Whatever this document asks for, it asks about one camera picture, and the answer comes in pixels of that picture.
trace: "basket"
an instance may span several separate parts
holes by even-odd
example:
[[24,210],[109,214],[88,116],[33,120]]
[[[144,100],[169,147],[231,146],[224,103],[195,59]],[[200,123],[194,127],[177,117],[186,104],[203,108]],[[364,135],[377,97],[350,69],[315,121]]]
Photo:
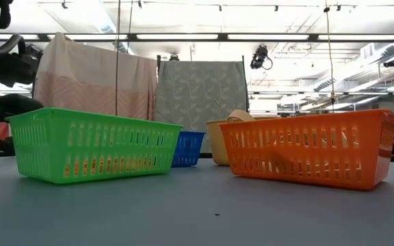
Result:
[[236,175],[369,190],[389,171],[394,138],[390,110],[220,126]]
[[196,165],[200,157],[203,136],[205,133],[182,131],[177,140],[172,167]]
[[[242,110],[234,110],[231,115],[228,117],[229,121],[248,121],[250,120]],[[275,117],[256,117],[255,120],[269,120],[274,119]],[[220,129],[220,124],[226,123],[226,120],[214,120],[206,123],[206,127],[208,128],[209,138],[211,140],[211,149],[212,149],[212,159],[218,165],[229,166],[229,160],[227,157],[226,146],[224,144],[223,133]]]
[[181,126],[67,109],[10,118],[20,174],[62,184],[166,173]]

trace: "beige basket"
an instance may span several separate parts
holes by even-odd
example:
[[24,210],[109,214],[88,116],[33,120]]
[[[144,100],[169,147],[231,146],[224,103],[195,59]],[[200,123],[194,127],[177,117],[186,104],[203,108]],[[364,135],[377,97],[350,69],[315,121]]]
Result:
[[249,113],[242,110],[234,110],[227,120],[214,120],[206,123],[208,128],[209,138],[211,140],[212,159],[218,165],[229,166],[226,146],[224,145],[224,138],[219,124],[236,121],[251,121],[251,120],[269,120],[277,117],[256,117],[253,118]]

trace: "pink curtain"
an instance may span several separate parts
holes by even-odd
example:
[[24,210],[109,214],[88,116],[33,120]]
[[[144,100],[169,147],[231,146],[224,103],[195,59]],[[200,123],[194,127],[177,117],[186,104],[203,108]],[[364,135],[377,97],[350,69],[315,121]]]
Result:
[[45,107],[153,120],[156,69],[153,59],[120,53],[116,81],[116,52],[57,33],[40,62],[34,98]]

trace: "green plastic basket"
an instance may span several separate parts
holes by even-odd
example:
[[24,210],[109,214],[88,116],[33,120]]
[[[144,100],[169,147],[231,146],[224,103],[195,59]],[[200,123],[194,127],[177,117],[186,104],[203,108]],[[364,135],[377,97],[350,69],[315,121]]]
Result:
[[56,108],[10,126],[19,173],[57,184],[166,173],[182,128]]

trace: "orange plastic basket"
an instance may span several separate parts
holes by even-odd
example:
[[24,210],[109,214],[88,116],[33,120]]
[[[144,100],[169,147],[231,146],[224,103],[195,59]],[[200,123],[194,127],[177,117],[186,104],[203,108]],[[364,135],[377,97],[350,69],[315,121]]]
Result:
[[220,127],[235,175],[369,190],[389,172],[394,115],[387,109]]

